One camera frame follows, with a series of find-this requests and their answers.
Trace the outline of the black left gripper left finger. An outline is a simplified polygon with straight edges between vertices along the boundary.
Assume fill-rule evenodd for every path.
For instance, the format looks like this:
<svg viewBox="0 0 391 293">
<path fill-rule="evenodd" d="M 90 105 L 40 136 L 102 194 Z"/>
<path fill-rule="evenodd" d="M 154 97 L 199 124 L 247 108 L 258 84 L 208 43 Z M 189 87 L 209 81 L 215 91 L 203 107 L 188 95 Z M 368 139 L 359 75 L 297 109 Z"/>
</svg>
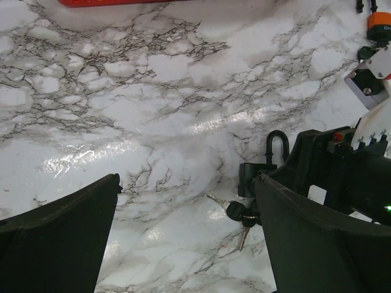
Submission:
<svg viewBox="0 0 391 293">
<path fill-rule="evenodd" d="M 1 292 L 93 292 L 122 191 L 108 174 L 1 221 Z"/>
</svg>

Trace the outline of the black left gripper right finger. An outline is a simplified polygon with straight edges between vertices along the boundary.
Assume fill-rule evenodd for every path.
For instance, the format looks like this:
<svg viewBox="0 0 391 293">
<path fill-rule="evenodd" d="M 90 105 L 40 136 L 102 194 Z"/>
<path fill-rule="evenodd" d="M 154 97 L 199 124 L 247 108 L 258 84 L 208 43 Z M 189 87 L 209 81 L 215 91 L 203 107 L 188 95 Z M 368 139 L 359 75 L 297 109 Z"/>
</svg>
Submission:
<svg viewBox="0 0 391 293">
<path fill-rule="evenodd" d="M 278 292 L 390 292 L 390 227 L 261 175 L 256 199 Z"/>
</svg>

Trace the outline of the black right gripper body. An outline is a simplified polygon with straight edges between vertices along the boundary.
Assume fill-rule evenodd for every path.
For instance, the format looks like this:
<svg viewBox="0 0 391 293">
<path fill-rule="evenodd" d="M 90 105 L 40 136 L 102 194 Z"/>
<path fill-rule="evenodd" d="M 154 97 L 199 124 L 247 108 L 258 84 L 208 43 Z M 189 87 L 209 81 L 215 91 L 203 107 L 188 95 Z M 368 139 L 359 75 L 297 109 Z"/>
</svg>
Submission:
<svg viewBox="0 0 391 293">
<path fill-rule="evenodd" d="M 342 214 L 363 213 L 364 208 L 349 198 L 347 190 L 348 161 L 353 150 L 349 140 L 334 140 L 338 132 L 351 138 L 354 129 L 344 126 L 323 132 L 300 132 L 283 166 L 269 177 L 304 197 L 308 197 L 311 186 L 325 190 L 323 206 Z"/>
</svg>

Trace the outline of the black-headed key bunch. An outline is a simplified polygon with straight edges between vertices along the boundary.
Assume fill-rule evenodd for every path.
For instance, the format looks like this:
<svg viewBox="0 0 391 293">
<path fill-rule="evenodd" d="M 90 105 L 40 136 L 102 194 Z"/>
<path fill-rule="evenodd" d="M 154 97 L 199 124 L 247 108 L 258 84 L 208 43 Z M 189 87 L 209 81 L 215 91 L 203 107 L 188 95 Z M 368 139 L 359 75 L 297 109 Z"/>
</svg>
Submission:
<svg viewBox="0 0 391 293">
<path fill-rule="evenodd" d="M 238 244 L 238 250 L 242 251 L 250 229 L 255 225 L 262 226 L 257 200 L 254 198 L 249 206 L 245 206 L 241 202 L 223 200 L 211 194 L 207 194 L 206 196 L 221 205 L 228 218 L 235 222 L 242 223 L 243 232 Z"/>
<path fill-rule="evenodd" d="M 383 42 L 379 40 L 367 40 L 368 45 L 361 47 L 357 52 L 357 59 L 359 62 L 371 58 L 383 46 Z"/>
</svg>

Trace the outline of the small black box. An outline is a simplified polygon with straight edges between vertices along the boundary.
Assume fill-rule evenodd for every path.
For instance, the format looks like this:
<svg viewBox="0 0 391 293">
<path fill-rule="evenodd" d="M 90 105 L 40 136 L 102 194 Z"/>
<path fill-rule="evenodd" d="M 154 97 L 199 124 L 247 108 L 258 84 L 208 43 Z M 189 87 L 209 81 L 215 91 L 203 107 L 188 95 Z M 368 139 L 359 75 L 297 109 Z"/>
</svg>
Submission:
<svg viewBox="0 0 391 293">
<path fill-rule="evenodd" d="M 275 137 L 279 137 L 282 141 L 282 158 L 286 162 L 290 155 L 290 144 L 287 135 L 281 130 L 270 132 L 266 139 L 266 162 L 250 163 L 245 162 L 239 166 L 239 184 L 238 196 L 242 198 L 255 197 L 255 178 L 259 173 L 270 173 L 277 169 L 277 165 L 272 163 L 272 143 Z"/>
</svg>

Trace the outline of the orange black Opel padlock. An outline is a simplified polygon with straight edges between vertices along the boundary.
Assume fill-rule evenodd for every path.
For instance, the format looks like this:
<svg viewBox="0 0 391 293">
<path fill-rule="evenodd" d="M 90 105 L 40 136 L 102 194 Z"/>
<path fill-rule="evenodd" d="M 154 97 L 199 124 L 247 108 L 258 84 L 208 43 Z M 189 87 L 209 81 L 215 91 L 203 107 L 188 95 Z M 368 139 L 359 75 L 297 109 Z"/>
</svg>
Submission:
<svg viewBox="0 0 391 293">
<path fill-rule="evenodd" d="M 370 0 L 370 14 L 367 18 L 367 39 L 377 48 L 390 43 L 390 13 L 379 12 L 376 0 Z"/>
</svg>

